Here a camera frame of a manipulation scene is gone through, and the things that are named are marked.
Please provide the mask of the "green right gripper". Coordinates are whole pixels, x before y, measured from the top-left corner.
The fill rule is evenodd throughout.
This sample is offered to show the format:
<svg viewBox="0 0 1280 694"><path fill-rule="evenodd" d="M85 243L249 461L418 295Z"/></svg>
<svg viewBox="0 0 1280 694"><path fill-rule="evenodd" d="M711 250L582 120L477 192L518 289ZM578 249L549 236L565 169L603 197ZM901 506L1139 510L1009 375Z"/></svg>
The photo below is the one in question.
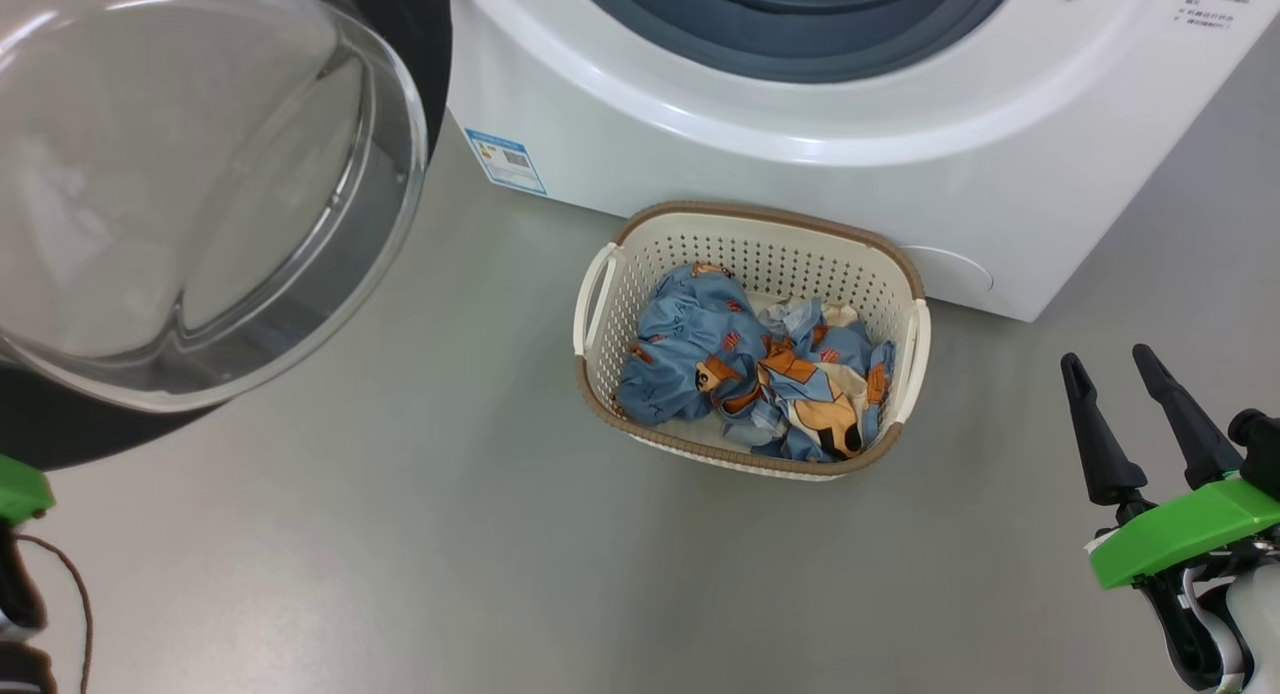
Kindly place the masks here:
<svg viewBox="0 0 1280 694"><path fill-rule="evenodd" d="M1149 346L1132 356L1176 439L1187 485L1202 488L1100 531L1088 545L1094 577L1144 597L1189 690L1280 691L1280 503L1225 480L1244 464L1235 446ZM1084 362L1066 353L1060 369L1091 503L1140 501L1146 474L1102 415Z"/></svg>

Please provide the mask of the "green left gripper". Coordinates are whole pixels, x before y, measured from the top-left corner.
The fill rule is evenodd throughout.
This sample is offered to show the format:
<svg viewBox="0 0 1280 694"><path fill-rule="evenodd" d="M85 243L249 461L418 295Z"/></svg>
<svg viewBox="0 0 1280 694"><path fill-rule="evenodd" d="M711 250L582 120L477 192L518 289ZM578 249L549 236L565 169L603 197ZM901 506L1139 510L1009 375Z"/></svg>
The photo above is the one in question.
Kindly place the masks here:
<svg viewBox="0 0 1280 694"><path fill-rule="evenodd" d="M41 471L0 455L0 635L33 635L47 622L18 551L18 529L54 506Z"/></svg>

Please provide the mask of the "blue garment large cream print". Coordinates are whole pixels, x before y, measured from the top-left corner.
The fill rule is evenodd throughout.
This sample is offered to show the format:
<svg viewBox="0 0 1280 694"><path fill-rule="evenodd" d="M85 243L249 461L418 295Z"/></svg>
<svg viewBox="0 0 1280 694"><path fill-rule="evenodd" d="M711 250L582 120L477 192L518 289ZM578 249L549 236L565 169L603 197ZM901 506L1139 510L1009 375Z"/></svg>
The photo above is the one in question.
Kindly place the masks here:
<svg viewBox="0 0 1280 694"><path fill-rule="evenodd" d="M850 461L881 434L892 341L874 342L851 305L791 297L756 315L764 353L751 388L718 405L721 434L758 456L808 464Z"/></svg>

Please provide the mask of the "black round glass washer door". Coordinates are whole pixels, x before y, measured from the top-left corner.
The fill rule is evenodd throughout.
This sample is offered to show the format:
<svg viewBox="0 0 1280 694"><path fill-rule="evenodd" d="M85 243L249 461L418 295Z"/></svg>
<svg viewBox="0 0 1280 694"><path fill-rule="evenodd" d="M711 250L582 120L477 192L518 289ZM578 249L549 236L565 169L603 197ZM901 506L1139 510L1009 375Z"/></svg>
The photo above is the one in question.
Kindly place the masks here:
<svg viewBox="0 0 1280 694"><path fill-rule="evenodd" d="M451 0L0 0L0 460L145 446L279 378L419 211Z"/></svg>

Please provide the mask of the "white front-load washing machine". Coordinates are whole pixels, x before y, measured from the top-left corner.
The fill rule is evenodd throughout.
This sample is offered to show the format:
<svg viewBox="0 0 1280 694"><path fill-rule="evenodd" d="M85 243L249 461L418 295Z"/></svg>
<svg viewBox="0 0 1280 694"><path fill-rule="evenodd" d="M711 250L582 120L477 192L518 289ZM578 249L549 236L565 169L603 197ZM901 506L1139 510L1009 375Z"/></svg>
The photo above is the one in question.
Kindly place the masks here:
<svg viewBox="0 0 1280 694"><path fill-rule="evenodd" d="M1005 0L957 44L856 82L763 82L663 50L591 0L451 0L449 111L524 143L547 197L631 216L716 198L950 248L973 309L1032 321L1261 35L1176 0Z"/></svg>

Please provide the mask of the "round white drain filter cover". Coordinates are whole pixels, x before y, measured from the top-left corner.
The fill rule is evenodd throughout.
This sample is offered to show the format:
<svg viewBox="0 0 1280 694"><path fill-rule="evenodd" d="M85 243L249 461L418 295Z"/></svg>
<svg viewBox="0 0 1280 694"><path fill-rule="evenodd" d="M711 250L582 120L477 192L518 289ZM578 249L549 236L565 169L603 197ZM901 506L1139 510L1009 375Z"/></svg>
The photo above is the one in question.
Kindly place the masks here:
<svg viewBox="0 0 1280 694"><path fill-rule="evenodd" d="M902 252L920 274L931 298L975 306L993 289L995 279L986 268L950 248L904 246Z"/></svg>

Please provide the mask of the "cream perforated laundry basket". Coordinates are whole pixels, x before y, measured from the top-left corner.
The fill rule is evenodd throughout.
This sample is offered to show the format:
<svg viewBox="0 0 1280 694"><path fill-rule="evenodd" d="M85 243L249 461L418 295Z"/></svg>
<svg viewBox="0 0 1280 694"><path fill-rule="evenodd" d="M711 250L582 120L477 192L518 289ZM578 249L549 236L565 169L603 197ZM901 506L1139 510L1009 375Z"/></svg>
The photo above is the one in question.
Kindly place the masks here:
<svg viewBox="0 0 1280 694"><path fill-rule="evenodd" d="M850 461L808 464L758 456L724 439L718 408L696 421L655 428L631 420L614 392L637 320L664 275L691 264L730 271L756 315L767 303L791 297L844 302L860 312L874 342L892 341L896 356L878 439ZM900 248L861 229L768 207L692 201L648 207L595 254L573 314L579 387L603 423L701 464L808 481L846 476L888 453L920 394L929 347L923 280Z"/></svg>

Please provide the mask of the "blue energy label sticker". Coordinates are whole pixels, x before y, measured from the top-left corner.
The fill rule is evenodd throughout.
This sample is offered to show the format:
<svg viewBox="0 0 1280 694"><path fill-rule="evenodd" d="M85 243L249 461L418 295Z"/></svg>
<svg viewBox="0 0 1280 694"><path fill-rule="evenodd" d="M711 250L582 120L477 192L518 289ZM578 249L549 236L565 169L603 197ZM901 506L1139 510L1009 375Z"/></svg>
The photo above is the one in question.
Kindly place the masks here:
<svg viewBox="0 0 1280 694"><path fill-rule="evenodd" d="M524 143L463 128L470 147L493 184L547 197L547 188Z"/></svg>

